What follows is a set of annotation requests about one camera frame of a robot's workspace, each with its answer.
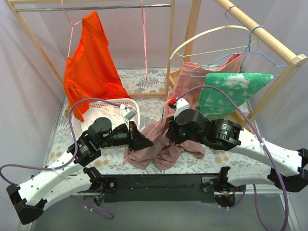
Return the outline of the dusty pink t shirt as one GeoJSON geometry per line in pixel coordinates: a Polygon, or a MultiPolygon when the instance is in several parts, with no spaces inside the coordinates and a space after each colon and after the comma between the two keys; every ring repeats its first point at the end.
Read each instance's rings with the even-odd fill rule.
{"type": "Polygon", "coordinates": [[[141,133],[150,139],[154,145],[137,152],[125,150],[123,164],[132,163],[135,167],[145,170],[153,162],[160,170],[166,170],[173,167],[184,151],[190,152],[197,159],[205,156],[204,147],[193,141],[185,141],[182,144],[174,144],[166,137],[168,131],[168,119],[153,122],[141,131],[141,133]]]}

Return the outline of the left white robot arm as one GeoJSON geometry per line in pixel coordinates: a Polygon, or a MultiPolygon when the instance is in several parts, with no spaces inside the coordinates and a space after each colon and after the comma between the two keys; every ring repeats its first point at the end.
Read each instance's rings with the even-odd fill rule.
{"type": "Polygon", "coordinates": [[[50,166],[50,171],[42,171],[20,185],[11,184],[6,190],[21,223],[26,225],[51,205],[75,193],[107,189],[98,169],[87,167],[101,156],[102,148],[126,146],[130,151],[139,151],[153,145],[138,131],[135,122],[112,129],[111,121],[100,117],[50,166]]]}

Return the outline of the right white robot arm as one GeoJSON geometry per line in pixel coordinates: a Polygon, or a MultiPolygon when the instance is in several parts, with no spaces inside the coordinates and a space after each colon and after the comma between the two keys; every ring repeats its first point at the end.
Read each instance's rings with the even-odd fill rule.
{"type": "Polygon", "coordinates": [[[174,144],[194,141],[211,149],[241,154],[261,162],[256,167],[222,167],[205,183],[213,191],[229,191],[247,184],[269,184],[296,193],[308,184],[308,151],[288,150],[257,136],[227,119],[208,120],[200,112],[185,109],[168,119],[166,137],[174,144]]]}

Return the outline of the salmon pink shirt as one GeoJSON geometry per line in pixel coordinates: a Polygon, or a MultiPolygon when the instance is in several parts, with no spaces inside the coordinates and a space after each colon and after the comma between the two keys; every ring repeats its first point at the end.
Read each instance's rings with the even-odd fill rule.
{"type": "MultiPolygon", "coordinates": [[[[226,81],[222,79],[222,73],[238,73],[242,57],[241,54],[234,54],[216,70],[199,68],[195,63],[183,63],[169,99],[177,98],[188,90],[201,85],[215,86],[227,93],[228,86],[226,81]]],[[[211,88],[196,89],[183,98],[193,110],[199,110],[211,120],[225,118],[235,111],[235,107],[229,100],[211,88]]]]}

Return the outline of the green tie dye shirt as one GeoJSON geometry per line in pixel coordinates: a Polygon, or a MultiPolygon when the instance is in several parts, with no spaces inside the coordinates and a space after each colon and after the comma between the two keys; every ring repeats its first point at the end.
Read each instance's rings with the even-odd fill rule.
{"type": "MultiPolygon", "coordinates": [[[[205,84],[220,89],[241,106],[273,78],[272,74],[263,73],[211,73],[206,75],[205,84]]],[[[225,96],[211,88],[201,90],[196,109],[210,120],[225,118],[235,111],[225,96]]]]}

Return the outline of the cream plastic hanger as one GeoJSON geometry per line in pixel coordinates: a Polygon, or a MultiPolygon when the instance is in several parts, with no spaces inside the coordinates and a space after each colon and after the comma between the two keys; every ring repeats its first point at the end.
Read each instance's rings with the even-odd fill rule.
{"type": "Polygon", "coordinates": [[[193,36],[192,38],[188,39],[187,41],[183,42],[180,46],[178,46],[173,53],[171,54],[171,56],[169,57],[169,60],[172,60],[172,58],[177,55],[179,58],[186,58],[186,57],[192,57],[192,56],[198,56],[198,55],[205,55],[205,54],[210,54],[210,53],[216,53],[216,52],[222,52],[222,51],[231,51],[231,50],[235,50],[235,49],[241,49],[244,48],[245,46],[239,46],[239,47],[233,47],[233,48],[226,48],[226,49],[221,49],[221,50],[214,50],[214,51],[206,51],[206,52],[200,52],[200,53],[194,53],[194,54],[180,54],[179,51],[182,48],[185,48],[186,46],[190,45],[193,41],[195,41],[196,39],[205,36],[207,34],[216,32],[216,31],[220,31],[220,30],[226,30],[226,29],[239,29],[239,30],[245,30],[245,31],[249,31],[246,27],[244,26],[238,26],[238,25],[228,25],[228,17],[226,16],[227,21],[225,23],[224,26],[219,26],[219,27],[215,27],[213,29],[201,32],[195,36],[193,36]]]}

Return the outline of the pink hanger holding orange shirt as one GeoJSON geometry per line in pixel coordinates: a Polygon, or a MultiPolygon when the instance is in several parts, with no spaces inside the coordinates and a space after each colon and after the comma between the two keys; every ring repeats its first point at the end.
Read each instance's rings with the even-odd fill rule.
{"type": "Polygon", "coordinates": [[[62,6],[62,10],[64,11],[70,25],[71,25],[71,33],[70,33],[70,40],[69,40],[69,46],[68,46],[68,53],[67,53],[67,57],[70,56],[70,52],[71,52],[71,45],[72,45],[72,37],[73,37],[73,32],[74,32],[74,27],[80,23],[82,23],[82,19],[76,23],[73,23],[72,20],[70,19],[68,13],[66,12],[66,10],[64,9],[64,1],[61,0],[61,6],[62,6]]]}

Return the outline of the pink hanger seen edge on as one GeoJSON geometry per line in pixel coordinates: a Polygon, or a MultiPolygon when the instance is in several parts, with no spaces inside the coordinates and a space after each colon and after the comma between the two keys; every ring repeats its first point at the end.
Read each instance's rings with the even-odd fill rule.
{"type": "Polygon", "coordinates": [[[145,58],[145,74],[146,80],[148,79],[148,64],[147,64],[147,47],[146,47],[146,21],[145,21],[145,9],[143,0],[141,0],[141,15],[142,15],[142,26],[143,26],[143,45],[144,45],[144,58],[145,58]]]}

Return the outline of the pale pink cloth in basket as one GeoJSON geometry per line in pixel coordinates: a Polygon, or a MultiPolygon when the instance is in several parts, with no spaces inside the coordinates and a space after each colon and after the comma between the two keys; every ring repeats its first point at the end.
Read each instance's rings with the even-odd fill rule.
{"type": "Polygon", "coordinates": [[[112,105],[101,108],[91,107],[83,114],[84,122],[81,123],[82,131],[86,131],[97,118],[106,117],[111,121],[112,129],[124,123],[121,116],[122,110],[112,105]]]}

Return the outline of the white plastic laundry basket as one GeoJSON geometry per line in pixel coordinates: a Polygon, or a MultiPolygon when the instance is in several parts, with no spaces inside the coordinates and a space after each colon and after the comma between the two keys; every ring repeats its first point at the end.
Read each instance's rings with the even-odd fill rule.
{"type": "MultiPolygon", "coordinates": [[[[131,119],[131,121],[134,121],[137,128],[140,128],[139,106],[133,99],[122,98],[122,99],[112,99],[109,101],[115,104],[123,104],[125,105],[125,107],[133,108],[136,112],[136,115],[131,119]]],[[[75,118],[74,115],[72,116],[71,122],[72,122],[72,127],[73,127],[73,131],[74,131],[76,139],[78,140],[81,134],[84,131],[86,131],[90,125],[92,125],[95,119],[99,117],[106,117],[110,119],[112,123],[112,129],[125,123],[121,115],[122,112],[123,110],[121,110],[119,107],[113,104],[109,104],[105,102],[90,103],[89,109],[82,115],[84,118],[83,122],[75,118]]]]}

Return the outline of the floral table mat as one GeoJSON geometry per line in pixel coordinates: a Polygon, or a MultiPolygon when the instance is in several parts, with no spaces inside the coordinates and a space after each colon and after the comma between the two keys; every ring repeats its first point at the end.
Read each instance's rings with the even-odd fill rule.
{"type": "MultiPolygon", "coordinates": [[[[165,89],[166,69],[122,69],[118,71],[124,88],[129,93],[162,93],[165,89]]],[[[165,99],[139,98],[135,100],[140,110],[140,129],[161,118],[165,99]]],[[[53,135],[46,166],[56,161],[62,153],[73,143],[69,122],[65,114],[68,100],[63,99],[61,110],[57,119],[56,130],[53,135]]],[[[205,156],[197,159],[193,154],[182,152],[175,165],[167,170],[159,170],[151,162],[145,170],[135,167],[131,163],[123,163],[124,149],[111,148],[102,151],[101,157],[90,163],[102,174],[181,174],[181,173],[217,173],[221,167],[255,167],[260,163],[249,157],[230,153],[214,153],[205,148],[205,156]]]]}

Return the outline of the black base bar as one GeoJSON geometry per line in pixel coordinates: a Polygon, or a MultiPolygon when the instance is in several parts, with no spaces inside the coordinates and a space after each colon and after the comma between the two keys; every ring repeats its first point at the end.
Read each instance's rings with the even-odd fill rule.
{"type": "Polygon", "coordinates": [[[104,202],[214,203],[214,192],[207,191],[205,183],[217,176],[217,173],[103,175],[104,202]]]}

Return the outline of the right wooden clothes rack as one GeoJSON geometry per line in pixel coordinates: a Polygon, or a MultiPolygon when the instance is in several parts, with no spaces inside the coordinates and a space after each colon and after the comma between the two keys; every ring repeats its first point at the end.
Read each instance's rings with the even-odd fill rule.
{"type": "MultiPolygon", "coordinates": [[[[236,20],[242,24],[242,26],[246,27],[249,32],[255,27],[259,26],[254,20],[252,20],[247,14],[245,14],[242,10],[240,10],[236,5],[234,5],[230,0],[216,0],[216,2],[224,8],[225,17],[228,12],[236,18],[236,20]]],[[[186,31],[186,40],[192,38],[192,35],[195,34],[196,25],[198,22],[199,11],[201,6],[201,0],[192,0],[191,9],[190,9],[190,18],[186,31]]],[[[300,70],[300,68],[308,61],[308,57],[304,54],[295,55],[290,49],[288,49],[285,45],[283,45],[280,41],[278,41],[273,35],[271,35],[266,29],[258,28],[254,31],[253,36],[257,38],[257,43],[262,41],[268,48],[270,48],[276,55],[282,58],[286,63],[286,68],[283,68],[281,74],[278,75],[274,83],[270,86],[270,88],[265,92],[262,98],[257,103],[256,107],[252,109],[252,111],[248,114],[248,119],[254,121],[263,110],[270,104],[270,102],[279,94],[281,90],[284,89],[285,86],[291,81],[293,76],[300,70]]],[[[188,48],[184,48],[184,54],[191,54],[192,45],[188,45],[188,48]]],[[[167,67],[167,78],[166,80],[173,81],[174,79],[170,74],[170,64],[171,60],[168,61],[167,67]]],[[[240,123],[241,125],[245,125],[248,131],[252,132],[252,127],[248,125],[246,119],[244,119],[243,115],[235,109],[233,113],[230,115],[235,122],[240,123]]]]}

